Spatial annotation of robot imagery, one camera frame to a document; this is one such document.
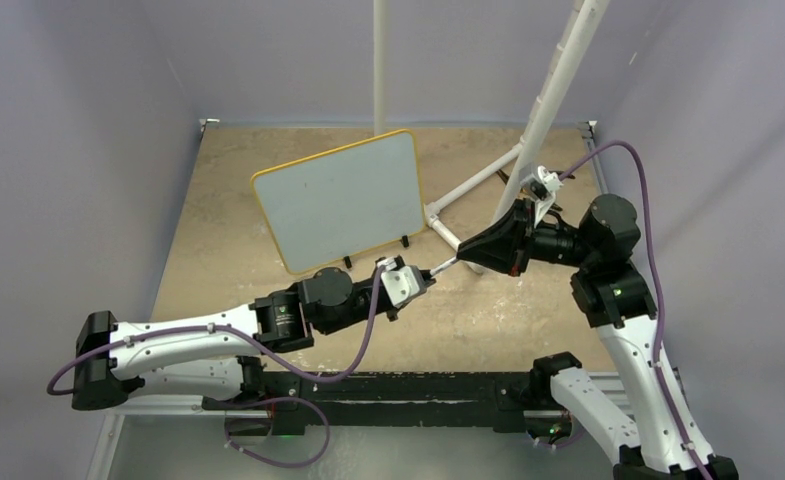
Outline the black-capped whiteboard marker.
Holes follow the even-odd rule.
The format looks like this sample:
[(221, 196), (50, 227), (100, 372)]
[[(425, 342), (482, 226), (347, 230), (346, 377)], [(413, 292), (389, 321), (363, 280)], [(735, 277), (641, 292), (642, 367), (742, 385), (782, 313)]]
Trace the black-capped whiteboard marker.
[(435, 278), (437, 275), (441, 274), (442, 272), (448, 270), (450, 267), (454, 266), (457, 262), (458, 262), (458, 258), (456, 256), (451, 257), (443, 261), (439, 265), (431, 268), (429, 271), (429, 275), (432, 278)]

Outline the yellow-framed whiteboard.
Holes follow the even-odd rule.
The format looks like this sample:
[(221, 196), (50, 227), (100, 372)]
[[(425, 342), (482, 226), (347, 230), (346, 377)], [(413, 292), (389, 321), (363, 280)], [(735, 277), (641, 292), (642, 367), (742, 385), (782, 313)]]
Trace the yellow-framed whiteboard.
[(251, 189), (287, 272), (304, 274), (427, 226), (416, 139), (399, 129), (256, 172)]

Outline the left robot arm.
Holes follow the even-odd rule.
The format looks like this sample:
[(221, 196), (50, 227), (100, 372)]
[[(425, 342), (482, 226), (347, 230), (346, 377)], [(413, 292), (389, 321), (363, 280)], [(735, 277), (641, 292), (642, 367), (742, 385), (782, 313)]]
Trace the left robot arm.
[(122, 322), (109, 310), (87, 316), (77, 337), (73, 381), (66, 395), (77, 411), (113, 408), (149, 395), (199, 395), (252, 409), (265, 399), (260, 359), (266, 356), (302, 379), (311, 374), (284, 354), (313, 346), (365, 323), (347, 373), (367, 351), (378, 316), (398, 312), (435, 282), (435, 274), (402, 257), (380, 259), (372, 275), (355, 281), (326, 267), (285, 289), (221, 312), (164, 322)]

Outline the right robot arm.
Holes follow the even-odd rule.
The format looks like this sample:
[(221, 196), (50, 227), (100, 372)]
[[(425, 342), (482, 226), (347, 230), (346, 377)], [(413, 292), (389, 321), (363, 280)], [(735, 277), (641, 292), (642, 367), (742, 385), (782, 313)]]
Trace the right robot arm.
[(512, 277), (532, 260), (575, 268), (573, 299), (616, 367), (631, 412), (596, 389), (568, 352), (535, 360), (528, 395), (578, 420), (616, 479), (738, 478), (734, 461), (716, 454), (696, 425), (658, 339), (663, 308), (631, 260), (641, 238), (634, 206), (600, 195), (578, 226), (535, 213), (533, 201), (516, 200), (496, 224), (463, 241), (456, 257)]

